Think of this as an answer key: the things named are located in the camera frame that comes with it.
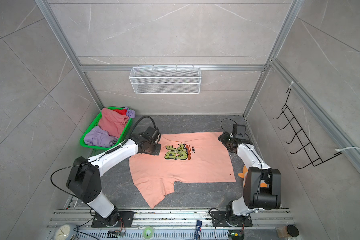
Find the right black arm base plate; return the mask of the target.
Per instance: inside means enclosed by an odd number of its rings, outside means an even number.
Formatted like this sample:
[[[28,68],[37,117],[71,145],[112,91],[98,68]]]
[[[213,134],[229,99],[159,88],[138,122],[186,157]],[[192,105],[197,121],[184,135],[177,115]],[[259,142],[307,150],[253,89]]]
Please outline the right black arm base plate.
[[[225,211],[219,211],[218,209],[209,210],[209,215],[212,218],[213,227],[252,227],[251,216],[235,216],[228,217]]]

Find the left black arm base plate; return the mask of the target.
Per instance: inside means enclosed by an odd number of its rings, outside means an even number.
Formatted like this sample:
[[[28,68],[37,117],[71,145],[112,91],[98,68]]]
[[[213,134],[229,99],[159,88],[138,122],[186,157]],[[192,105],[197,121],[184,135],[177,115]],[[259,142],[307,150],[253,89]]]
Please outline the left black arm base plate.
[[[134,219],[134,212],[119,212],[114,210],[107,218],[103,218],[99,213],[95,212],[92,221],[92,228],[130,228]]]

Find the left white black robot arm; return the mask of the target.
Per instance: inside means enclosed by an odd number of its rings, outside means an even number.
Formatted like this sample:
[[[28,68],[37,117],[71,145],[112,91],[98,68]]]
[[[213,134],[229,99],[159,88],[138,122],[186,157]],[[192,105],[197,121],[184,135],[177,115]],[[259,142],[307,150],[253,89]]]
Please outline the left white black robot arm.
[[[67,188],[83,203],[95,211],[95,218],[102,220],[107,227],[119,221],[117,207],[102,192],[101,177],[108,170],[136,154],[158,155],[161,133],[157,127],[133,134],[110,150],[85,159],[77,158],[72,166]]]

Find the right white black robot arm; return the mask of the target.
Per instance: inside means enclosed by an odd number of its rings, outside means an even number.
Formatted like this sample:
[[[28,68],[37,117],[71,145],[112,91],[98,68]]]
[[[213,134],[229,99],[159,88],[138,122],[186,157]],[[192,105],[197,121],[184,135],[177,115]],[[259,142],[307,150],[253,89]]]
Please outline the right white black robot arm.
[[[243,195],[226,207],[226,217],[246,217],[258,210],[281,206],[281,172],[267,165],[246,135],[246,126],[234,124],[232,133],[224,131],[218,140],[244,163]]]

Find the peach pink printed t-shirt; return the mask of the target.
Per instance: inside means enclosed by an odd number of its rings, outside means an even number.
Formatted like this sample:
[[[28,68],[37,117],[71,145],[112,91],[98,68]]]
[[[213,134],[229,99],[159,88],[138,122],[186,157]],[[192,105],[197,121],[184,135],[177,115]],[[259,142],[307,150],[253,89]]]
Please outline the peach pink printed t-shirt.
[[[152,209],[174,193],[174,183],[234,183],[228,150],[220,132],[162,135],[157,156],[136,154],[129,159],[134,185]]]

